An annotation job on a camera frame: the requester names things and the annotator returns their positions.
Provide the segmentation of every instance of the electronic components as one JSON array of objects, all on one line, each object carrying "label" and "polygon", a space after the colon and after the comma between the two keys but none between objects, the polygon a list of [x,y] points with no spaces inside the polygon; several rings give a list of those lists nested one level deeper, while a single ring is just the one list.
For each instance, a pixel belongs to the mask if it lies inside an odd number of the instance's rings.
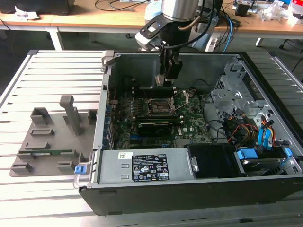
[{"label": "electronic components", "polygon": [[175,109],[170,98],[148,100],[148,114],[151,116],[170,116],[174,113]]},{"label": "electronic components", "polygon": [[184,147],[190,143],[210,143],[211,136],[201,115],[198,95],[188,98],[188,90],[141,89],[117,95],[113,106],[114,149]]}]

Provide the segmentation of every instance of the blue cable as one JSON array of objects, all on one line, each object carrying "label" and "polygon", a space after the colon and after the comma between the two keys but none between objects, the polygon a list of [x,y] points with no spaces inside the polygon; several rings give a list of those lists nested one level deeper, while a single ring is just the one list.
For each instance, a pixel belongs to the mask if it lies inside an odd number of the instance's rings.
[{"label": "blue cable", "polygon": [[229,46],[229,43],[231,41],[231,36],[232,36],[232,21],[228,17],[225,17],[225,18],[228,19],[229,23],[231,24],[231,32],[229,33],[228,41],[227,41],[227,44],[224,48],[224,52],[226,51],[227,47]]}]

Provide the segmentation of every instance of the desk leg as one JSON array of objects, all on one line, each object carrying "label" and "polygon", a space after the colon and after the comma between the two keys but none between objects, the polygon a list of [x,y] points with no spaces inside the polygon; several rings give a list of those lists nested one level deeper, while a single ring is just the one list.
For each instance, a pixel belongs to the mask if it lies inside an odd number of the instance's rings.
[{"label": "desk leg", "polygon": [[7,35],[5,34],[5,31],[4,30],[0,30],[0,39],[2,40],[6,40],[8,37]]},{"label": "desk leg", "polygon": [[49,34],[51,35],[53,46],[55,50],[62,51],[64,50],[63,42],[60,36],[60,32],[58,31],[57,27],[50,27],[47,29]]},{"label": "desk leg", "polygon": [[205,51],[213,52],[214,48],[217,46],[220,40],[220,36],[221,36],[221,32],[213,32],[212,37],[210,37],[206,45]]},{"label": "desk leg", "polygon": [[258,38],[256,46],[261,46],[264,38]]}]

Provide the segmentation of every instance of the white label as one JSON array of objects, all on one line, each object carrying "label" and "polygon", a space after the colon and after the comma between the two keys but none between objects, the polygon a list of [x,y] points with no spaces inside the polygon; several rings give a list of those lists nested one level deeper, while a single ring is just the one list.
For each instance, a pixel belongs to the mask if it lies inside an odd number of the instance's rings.
[{"label": "white label", "polygon": [[51,155],[50,153],[33,153],[34,156]]},{"label": "white label", "polygon": [[119,152],[118,159],[132,159],[132,152]]},{"label": "white label", "polygon": [[284,5],[284,2],[278,0],[275,0],[274,3],[277,3],[279,7],[282,7]]}]

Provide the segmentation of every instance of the floor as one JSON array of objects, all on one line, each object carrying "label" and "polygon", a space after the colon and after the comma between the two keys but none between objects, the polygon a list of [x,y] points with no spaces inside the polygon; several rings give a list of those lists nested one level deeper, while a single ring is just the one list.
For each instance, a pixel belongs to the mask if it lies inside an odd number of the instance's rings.
[{"label": "floor", "polygon": [[[46,32],[7,31],[8,38],[0,41],[0,95],[18,70],[22,60],[31,49],[53,50],[53,43],[46,38]],[[96,42],[89,41],[88,33],[61,33],[66,50],[138,50],[134,38],[125,34],[97,34]],[[281,39],[265,39],[262,47],[256,47],[255,38],[235,37],[227,51],[231,52],[275,52],[285,65],[292,69],[303,56],[303,42],[291,40],[284,49],[279,49]],[[295,75],[303,79],[303,61],[295,70]]]}]

